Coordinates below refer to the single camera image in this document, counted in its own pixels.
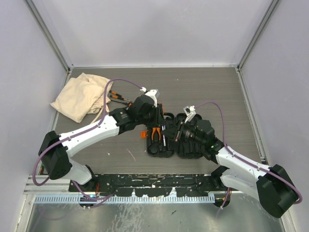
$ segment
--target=metal floor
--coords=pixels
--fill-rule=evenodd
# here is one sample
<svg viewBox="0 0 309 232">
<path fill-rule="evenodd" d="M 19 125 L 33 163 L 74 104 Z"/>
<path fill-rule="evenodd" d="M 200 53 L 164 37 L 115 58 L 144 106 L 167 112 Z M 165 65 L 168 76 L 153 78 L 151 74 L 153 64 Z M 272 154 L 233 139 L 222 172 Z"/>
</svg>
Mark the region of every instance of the metal floor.
<svg viewBox="0 0 309 232">
<path fill-rule="evenodd" d="M 35 204 L 26 232 L 283 232 L 253 198 L 233 193 L 230 204 L 105 204 L 82 210 L 76 204 Z"/>
<path fill-rule="evenodd" d="M 71 77 L 81 73 L 95 74 L 110 79 L 125 78 L 148 89 L 157 88 L 159 102 L 166 112 L 183 113 L 187 105 L 216 101 L 223 109 L 228 144 L 239 153 L 259 161 L 253 130 L 234 68 L 75 68 Z M 139 90 L 129 83 L 114 82 L 112 89 L 134 100 Z M 123 105 L 111 102 L 112 110 Z M 210 120 L 215 134 L 222 139 L 222 122 L 218 109 L 207 105 L 197 110 L 204 119 Z M 95 115 L 87 115 L 78 124 L 59 115 L 56 132 L 68 132 L 89 124 Z M 146 152 L 146 141 L 140 138 L 144 126 L 138 126 L 116 137 L 93 144 L 80 151 L 73 159 L 88 164 L 94 173 L 139 173 L 139 174 L 194 174 L 211 173 L 217 165 L 200 159 L 181 159 L 176 154 L 171 158 L 153 158 Z"/>
</svg>

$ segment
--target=white wall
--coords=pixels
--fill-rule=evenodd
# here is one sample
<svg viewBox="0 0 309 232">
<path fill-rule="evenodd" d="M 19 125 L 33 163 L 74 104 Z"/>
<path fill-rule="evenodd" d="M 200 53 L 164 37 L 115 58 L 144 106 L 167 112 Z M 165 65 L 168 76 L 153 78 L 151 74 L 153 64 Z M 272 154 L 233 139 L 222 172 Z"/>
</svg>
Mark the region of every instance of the white wall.
<svg viewBox="0 0 309 232">
<path fill-rule="evenodd" d="M 65 70 L 24 1 L 0 1 L 0 37 L 0 231 L 11 232 Z"/>
<path fill-rule="evenodd" d="M 34 2 L 81 67 L 238 64 L 271 0 Z"/>
<path fill-rule="evenodd" d="M 244 66 L 267 157 L 285 167 L 304 201 L 292 207 L 298 231 L 309 217 L 309 2 L 283 0 Z"/>
</svg>

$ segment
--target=orange tag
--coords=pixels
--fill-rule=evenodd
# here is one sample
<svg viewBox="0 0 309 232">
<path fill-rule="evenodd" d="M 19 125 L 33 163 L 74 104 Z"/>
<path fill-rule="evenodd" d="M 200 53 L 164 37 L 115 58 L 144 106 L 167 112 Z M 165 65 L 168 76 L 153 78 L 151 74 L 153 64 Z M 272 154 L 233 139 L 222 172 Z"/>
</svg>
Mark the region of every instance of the orange tag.
<svg viewBox="0 0 309 232">
<path fill-rule="evenodd" d="M 140 137 L 141 137 L 142 139 L 146 139 L 146 138 L 147 138 L 147 130 L 141 131 L 141 132 L 140 132 Z"/>
</svg>

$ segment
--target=white bracket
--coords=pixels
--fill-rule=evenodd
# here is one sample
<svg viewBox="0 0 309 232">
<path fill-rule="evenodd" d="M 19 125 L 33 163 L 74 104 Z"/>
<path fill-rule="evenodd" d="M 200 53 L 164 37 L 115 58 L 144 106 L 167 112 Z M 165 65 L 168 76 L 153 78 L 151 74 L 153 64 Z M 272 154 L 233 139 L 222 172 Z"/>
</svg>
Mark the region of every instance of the white bracket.
<svg viewBox="0 0 309 232">
<path fill-rule="evenodd" d="M 194 118 L 194 116 L 196 115 L 195 107 L 193 105 L 192 106 L 186 106 L 183 110 L 184 110 L 185 114 L 187 115 L 187 118 L 184 121 L 185 123 L 190 122 Z"/>
<path fill-rule="evenodd" d="M 157 107 L 157 98 L 160 95 L 159 90 L 151 89 L 147 93 L 145 93 L 145 95 L 152 98 L 154 100 L 154 106 Z"/>
</svg>

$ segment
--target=beige cloth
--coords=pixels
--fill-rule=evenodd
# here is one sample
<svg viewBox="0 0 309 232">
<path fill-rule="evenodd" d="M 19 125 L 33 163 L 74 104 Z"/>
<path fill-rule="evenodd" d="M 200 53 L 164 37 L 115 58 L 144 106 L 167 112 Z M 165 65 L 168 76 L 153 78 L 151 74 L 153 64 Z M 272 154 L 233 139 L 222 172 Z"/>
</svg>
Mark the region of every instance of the beige cloth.
<svg viewBox="0 0 309 232">
<path fill-rule="evenodd" d="M 63 115 L 80 123 L 86 114 L 96 114 L 103 107 L 104 88 L 109 79 L 82 73 L 71 78 L 51 106 Z"/>
</svg>

